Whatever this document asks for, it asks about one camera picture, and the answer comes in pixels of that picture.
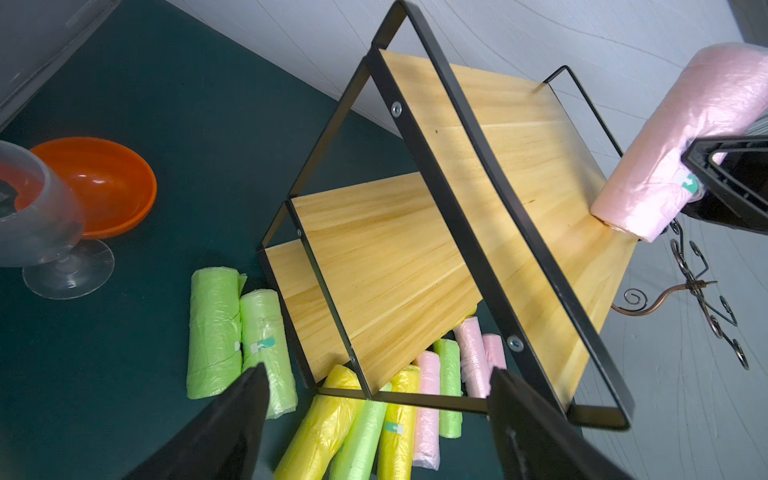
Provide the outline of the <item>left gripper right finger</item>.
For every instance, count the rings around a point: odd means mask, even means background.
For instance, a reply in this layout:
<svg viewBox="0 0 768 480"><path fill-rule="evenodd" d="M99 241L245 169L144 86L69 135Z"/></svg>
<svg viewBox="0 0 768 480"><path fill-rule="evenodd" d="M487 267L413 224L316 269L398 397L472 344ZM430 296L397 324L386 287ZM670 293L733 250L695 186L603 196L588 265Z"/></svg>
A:
<svg viewBox="0 0 768 480"><path fill-rule="evenodd" d="M490 385L490 425L506 479L630 477L514 373L495 369Z"/></svg>

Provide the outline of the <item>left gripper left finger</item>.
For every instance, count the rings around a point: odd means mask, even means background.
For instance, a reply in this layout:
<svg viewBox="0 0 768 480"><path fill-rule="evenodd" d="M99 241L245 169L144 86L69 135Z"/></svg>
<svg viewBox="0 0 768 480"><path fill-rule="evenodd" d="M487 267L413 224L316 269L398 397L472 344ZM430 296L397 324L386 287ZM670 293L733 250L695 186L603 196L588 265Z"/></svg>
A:
<svg viewBox="0 0 768 480"><path fill-rule="evenodd" d="M128 479L250 479L269 405L264 364L247 369Z"/></svg>

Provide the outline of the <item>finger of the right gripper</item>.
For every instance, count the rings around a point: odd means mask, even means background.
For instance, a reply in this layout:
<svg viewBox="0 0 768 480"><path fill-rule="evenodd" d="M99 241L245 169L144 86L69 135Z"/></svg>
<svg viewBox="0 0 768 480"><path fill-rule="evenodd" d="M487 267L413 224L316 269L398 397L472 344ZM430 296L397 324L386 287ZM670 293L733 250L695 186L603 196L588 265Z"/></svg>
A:
<svg viewBox="0 0 768 480"><path fill-rule="evenodd" d="M683 165L704 190L682 209L690 218L765 235L767 233L767 137L696 138Z"/></svg>

